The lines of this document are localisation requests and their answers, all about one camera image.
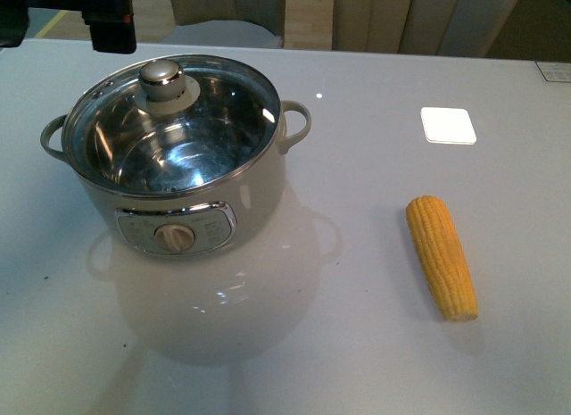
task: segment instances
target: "white table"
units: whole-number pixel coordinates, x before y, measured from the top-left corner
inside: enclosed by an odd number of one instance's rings
[[[108,73],[180,53],[251,64],[314,123],[256,238],[172,262],[112,235],[38,138]],[[0,80],[0,413],[571,411],[571,84],[535,63],[30,40]],[[425,106],[466,109],[476,143],[428,143]],[[404,219],[424,194],[475,321],[428,292]]]

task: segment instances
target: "lid knob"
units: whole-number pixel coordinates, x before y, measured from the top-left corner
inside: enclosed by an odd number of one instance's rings
[[[185,92],[185,72],[178,62],[153,60],[139,72],[139,83],[150,101],[175,100]]]

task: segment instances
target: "yellow corn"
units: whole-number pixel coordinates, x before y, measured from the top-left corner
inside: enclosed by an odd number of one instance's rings
[[[478,316],[476,293],[452,217],[444,202],[425,195],[406,209],[407,222],[430,293],[445,320]]]

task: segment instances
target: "black device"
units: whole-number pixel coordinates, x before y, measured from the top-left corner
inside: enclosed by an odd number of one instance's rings
[[[81,12],[96,51],[132,54],[137,49],[131,0],[0,0],[0,47],[21,44],[30,7]]]

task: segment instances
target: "chair back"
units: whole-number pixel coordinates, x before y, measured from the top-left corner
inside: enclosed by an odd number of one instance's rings
[[[186,26],[206,21],[246,21],[283,38],[286,0],[170,0],[175,23]]]
[[[334,49],[485,56],[517,0],[335,0]]]

